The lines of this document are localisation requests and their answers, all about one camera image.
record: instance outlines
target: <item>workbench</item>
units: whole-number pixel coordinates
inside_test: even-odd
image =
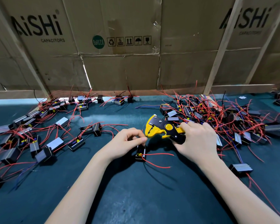
[[[272,116],[280,111],[271,105],[273,99],[269,94],[245,94],[244,100],[237,99],[240,105],[250,99],[252,110],[269,110]],[[239,96],[228,96],[234,101]],[[122,106],[107,103],[104,107],[92,105],[82,112],[82,118],[76,117],[71,122],[72,135],[78,135],[79,127],[103,121],[104,124],[128,124],[128,128],[143,129],[153,114],[161,114],[159,109],[135,107],[139,105],[159,105],[166,96],[139,97],[137,102]],[[0,104],[0,126],[11,123],[14,119],[26,114],[34,104],[18,105],[8,102]],[[37,127],[54,124],[71,113],[57,113],[54,118]],[[80,173],[93,155],[112,139],[112,134],[103,132],[101,137],[90,135],[86,144],[72,152],[68,147],[60,150],[57,161],[50,166],[37,166],[21,177],[20,185],[15,190],[15,180],[6,182],[0,189],[0,223],[44,223],[54,208],[74,184]],[[251,144],[251,149],[265,163],[255,158],[246,146],[240,149],[241,157],[248,163],[253,172],[251,177],[260,186],[272,204],[280,212],[280,139],[272,139],[272,145]],[[114,160],[106,169],[97,195],[89,212],[88,223],[233,223],[235,219],[218,192],[198,167],[179,154],[169,139],[157,135],[147,142],[150,153],[167,152],[175,156],[149,156],[147,160],[159,166],[171,166],[160,169],[150,164],[136,162],[129,153]],[[223,152],[226,165],[239,163],[232,150]],[[24,152],[19,162],[33,161],[29,150]],[[242,178],[248,185],[248,179]],[[252,185],[251,190],[268,204],[259,190]]]

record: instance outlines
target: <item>yellow and black wire stripper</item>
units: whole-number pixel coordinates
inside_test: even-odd
[[[157,117],[154,114],[146,123],[145,136],[152,138],[156,134],[164,133],[162,138],[170,138],[178,144],[183,144],[186,140],[184,130],[180,127],[175,127],[172,123]]]

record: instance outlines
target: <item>hand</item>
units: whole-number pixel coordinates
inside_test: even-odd
[[[108,144],[102,147],[100,152],[103,152],[112,161],[127,154],[137,145],[142,144],[145,146],[146,141],[147,137],[141,130],[136,128],[123,129]]]
[[[208,162],[209,159],[219,158],[217,154],[217,136],[214,129],[207,123],[203,125],[193,122],[181,123],[180,126],[186,134],[186,141],[179,145],[173,142],[179,153],[197,165]]]

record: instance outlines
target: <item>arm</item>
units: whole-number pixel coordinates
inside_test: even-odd
[[[141,130],[130,128],[120,131],[112,141],[92,157],[46,223],[84,224],[109,163],[125,155],[137,145],[145,145],[146,141],[147,138]]]
[[[218,157],[213,128],[189,122],[182,123],[186,141],[174,143],[176,149],[195,162],[220,193],[238,223],[280,223],[280,217],[247,188]]]

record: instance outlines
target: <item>aishi logo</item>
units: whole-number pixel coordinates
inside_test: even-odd
[[[261,12],[259,8],[253,9],[253,8],[247,8],[242,12],[243,9],[241,9],[240,14],[237,18],[237,21],[235,23],[234,28],[246,28],[247,26],[251,28],[256,23],[256,28],[259,26],[263,28],[265,26],[265,23],[267,22],[267,19],[269,17],[269,13],[272,10],[272,8],[264,8]],[[230,17],[232,8],[229,9],[228,13],[226,14],[223,22],[221,23],[219,29],[224,29],[227,26],[228,19]]]
[[[15,19],[15,17],[11,16],[11,21],[19,35],[42,36],[43,34],[52,35],[52,33],[54,35],[62,35],[60,25],[57,21],[57,16],[55,14],[52,16],[53,19],[55,19],[54,22],[50,15],[46,15],[44,17],[41,15],[38,15],[37,17],[28,15],[26,19],[25,17],[20,16],[22,21],[19,22]]]

